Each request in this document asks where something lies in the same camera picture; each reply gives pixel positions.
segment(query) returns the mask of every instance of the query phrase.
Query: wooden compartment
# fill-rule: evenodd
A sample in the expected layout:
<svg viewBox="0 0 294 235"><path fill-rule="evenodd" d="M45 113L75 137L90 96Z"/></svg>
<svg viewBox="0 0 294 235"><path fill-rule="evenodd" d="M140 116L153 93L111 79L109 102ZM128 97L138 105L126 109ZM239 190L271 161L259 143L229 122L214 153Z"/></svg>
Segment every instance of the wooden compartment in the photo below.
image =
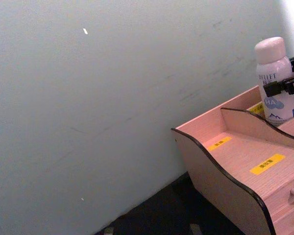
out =
<svg viewBox="0 0 294 235"><path fill-rule="evenodd" d="M260 101L254 87L172 131L195 188L245 234L294 234L294 118L276 128Z"/></svg>

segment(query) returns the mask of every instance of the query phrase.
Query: wall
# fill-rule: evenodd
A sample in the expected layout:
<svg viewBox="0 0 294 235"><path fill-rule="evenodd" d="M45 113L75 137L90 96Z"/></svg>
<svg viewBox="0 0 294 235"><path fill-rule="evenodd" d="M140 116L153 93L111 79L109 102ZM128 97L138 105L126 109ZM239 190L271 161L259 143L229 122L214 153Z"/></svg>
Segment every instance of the wall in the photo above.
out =
<svg viewBox="0 0 294 235"><path fill-rule="evenodd" d="M253 47L280 15L274 0L0 0L0 235L93 234L184 173L170 128L256 84Z"/></svg>
<svg viewBox="0 0 294 235"><path fill-rule="evenodd" d="M287 54L294 56L294 0L280 0Z"/></svg>

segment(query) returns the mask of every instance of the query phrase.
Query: scuff mark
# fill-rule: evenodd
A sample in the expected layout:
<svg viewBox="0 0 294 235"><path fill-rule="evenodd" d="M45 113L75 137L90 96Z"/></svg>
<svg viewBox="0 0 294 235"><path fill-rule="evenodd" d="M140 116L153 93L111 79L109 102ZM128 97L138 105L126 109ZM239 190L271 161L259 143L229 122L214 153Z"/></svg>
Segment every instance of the scuff mark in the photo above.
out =
<svg viewBox="0 0 294 235"><path fill-rule="evenodd" d="M76 129L75 127L72 127L72 126L70 127L70 129L71 129L71 130L74 130L74 131L76 131L76 132L79 132L79 133L88 134L87 132L80 131L80 130Z"/></svg>
<svg viewBox="0 0 294 235"><path fill-rule="evenodd" d="M218 72L221 72L221 69L213 70L213 71L207 73L207 76L216 75Z"/></svg>
<svg viewBox="0 0 294 235"><path fill-rule="evenodd" d="M200 89L197 89L197 90L195 90L194 92L188 94L187 96L181 98L179 101L180 101L180 102L183 102L183 101L185 101L185 100L187 100L187 99L194 98L194 97L196 97L199 93L200 93Z"/></svg>
<svg viewBox="0 0 294 235"><path fill-rule="evenodd" d="M70 156L74 150L71 150L70 152L67 152L66 154L62 155L52 166L48 167L44 172L48 173L50 172L53 168L56 168L63 160L65 160L68 156Z"/></svg>
<svg viewBox="0 0 294 235"><path fill-rule="evenodd" d="M112 126L106 126L104 129L103 129L103 132L109 130Z"/></svg>
<svg viewBox="0 0 294 235"><path fill-rule="evenodd" d="M230 72L231 72L231 70L229 70L229 71L225 71L225 72L222 74L222 76L223 76L223 77L226 77L227 75L229 75Z"/></svg>
<svg viewBox="0 0 294 235"><path fill-rule="evenodd" d="M244 57L243 56L236 56L236 62L240 62L240 61L242 61L244 59Z"/></svg>
<svg viewBox="0 0 294 235"><path fill-rule="evenodd" d="M137 117L137 116L139 116L140 115L140 113L135 113L134 115L132 115L131 117L128 117L125 121L124 121L124 123L126 123L126 122L128 122L128 121L131 121L132 119L134 119L135 117Z"/></svg>
<svg viewBox="0 0 294 235"><path fill-rule="evenodd" d="M169 79L169 78L174 77L175 75L176 75L176 73L175 73L175 74L171 74L171 75L169 75L169 76L164 77L164 79L167 80L167 79Z"/></svg>
<svg viewBox="0 0 294 235"><path fill-rule="evenodd" d="M223 22L223 21L218 21L217 23L214 23L214 24L212 25L212 27L213 27L214 29L220 29L220 25L222 24L222 22Z"/></svg>
<svg viewBox="0 0 294 235"><path fill-rule="evenodd" d="M157 88L159 85L161 85L162 83L165 83L165 82L169 81L170 78L173 78L173 77L175 77L176 75L177 75L177 73L174 73L174 74L170 74L170 75L168 75L168 76L163 77L163 78L161 79L161 81L156 82L155 84L153 84L153 85L147 87L147 88L145 89L145 91L149 91L150 89L153 89L153 88L155 88L155 87Z"/></svg>

